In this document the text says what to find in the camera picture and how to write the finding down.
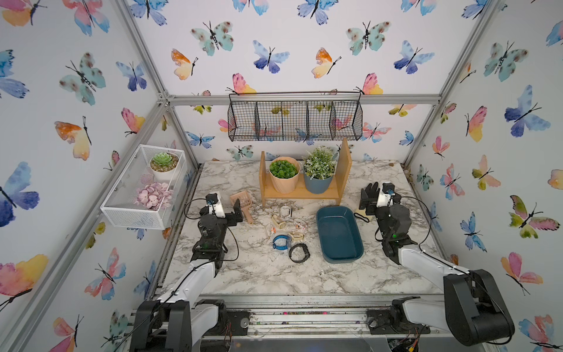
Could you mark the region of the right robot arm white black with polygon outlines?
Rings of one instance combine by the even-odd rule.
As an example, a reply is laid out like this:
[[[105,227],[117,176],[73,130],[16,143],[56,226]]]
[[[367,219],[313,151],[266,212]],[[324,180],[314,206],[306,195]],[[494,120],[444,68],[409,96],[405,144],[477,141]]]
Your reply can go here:
[[[392,183],[370,183],[361,190],[359,209],[375,217],[385,256],[433,283],[441,302],[400,299],[394,310],[401,321],[448,331],[464,346],[500,346],[511,341],[515,324],[492,274],[469,270],[437,258],[411,239],[411,215]]]

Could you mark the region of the beige watch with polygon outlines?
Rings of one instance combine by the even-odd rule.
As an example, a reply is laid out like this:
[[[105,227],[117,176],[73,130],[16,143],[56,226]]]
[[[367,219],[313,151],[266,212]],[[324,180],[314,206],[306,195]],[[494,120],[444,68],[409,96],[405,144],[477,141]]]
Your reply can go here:
[[[275,227],[277,227],[278,229],[284,229],[287,227],[287,222],[281,218],[280,216],[273,214],[271,216],[272,222],[274,223]]]

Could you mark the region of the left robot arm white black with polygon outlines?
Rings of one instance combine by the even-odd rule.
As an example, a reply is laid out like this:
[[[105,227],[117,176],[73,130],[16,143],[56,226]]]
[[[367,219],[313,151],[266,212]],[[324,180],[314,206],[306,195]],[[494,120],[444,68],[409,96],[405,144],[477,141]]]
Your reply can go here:
[[[199,297],[216,278],[226,255],[227,231],[243,221],[240,202],[223,214],[219,203],[202,209],[198,221],[201,239],[194,246],[189,268],[171,290],[142,302],[129,333],[130,351],[198,351],[205,333],[228,325],[221,300]]]

